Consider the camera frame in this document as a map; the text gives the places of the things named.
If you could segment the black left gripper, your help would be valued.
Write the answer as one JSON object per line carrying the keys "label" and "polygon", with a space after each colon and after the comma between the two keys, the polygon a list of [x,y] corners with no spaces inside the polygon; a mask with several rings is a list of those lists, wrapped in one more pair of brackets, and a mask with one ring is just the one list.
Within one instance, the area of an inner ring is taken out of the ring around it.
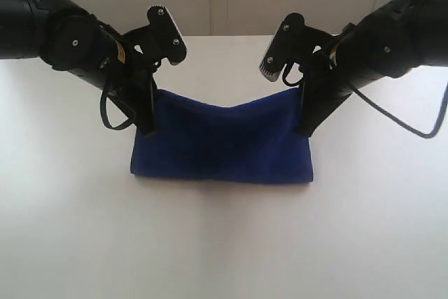
{"label": "black left gripper", "polygon": [[68,71],[127,103],[136,103],[138,131],[145,137],[156,130],[154,101],[157,85],[153,66],[135,45],[93,14],[69,8],[50,14],[39,57],[55,71]]}

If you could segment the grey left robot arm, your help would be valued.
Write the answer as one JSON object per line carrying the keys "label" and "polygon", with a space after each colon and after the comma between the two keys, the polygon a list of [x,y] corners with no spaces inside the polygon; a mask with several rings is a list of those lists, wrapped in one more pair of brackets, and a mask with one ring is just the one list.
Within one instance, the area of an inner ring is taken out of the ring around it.
{"label": "grey left robot arm", "polygon": [[1,0],[1,58],[40,58],[100,89],[110,130],[155,131],[151,67],[124,36],[70,0]]}

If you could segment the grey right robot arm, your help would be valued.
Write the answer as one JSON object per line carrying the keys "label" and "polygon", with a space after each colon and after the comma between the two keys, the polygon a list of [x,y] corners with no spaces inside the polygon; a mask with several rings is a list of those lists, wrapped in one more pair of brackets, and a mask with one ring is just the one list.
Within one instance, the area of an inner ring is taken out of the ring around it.
{"label": "grey right robot arm", "polygon": [[353,93],[420,66],[447,66],[447,0],[392,0],[311,57],[297,132],[310,137]]}

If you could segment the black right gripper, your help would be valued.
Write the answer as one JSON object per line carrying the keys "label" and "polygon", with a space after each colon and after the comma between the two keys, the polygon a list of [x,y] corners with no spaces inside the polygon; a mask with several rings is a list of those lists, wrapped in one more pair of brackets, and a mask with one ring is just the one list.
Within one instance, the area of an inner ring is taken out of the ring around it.
{"label": "black right gripper", "polygon": [[400,78],[416,66],[414,42],[402,13],[372,13],[338,35],[301,20],[305,56],[298,134],[310,137],[354,92],[384,77]]}

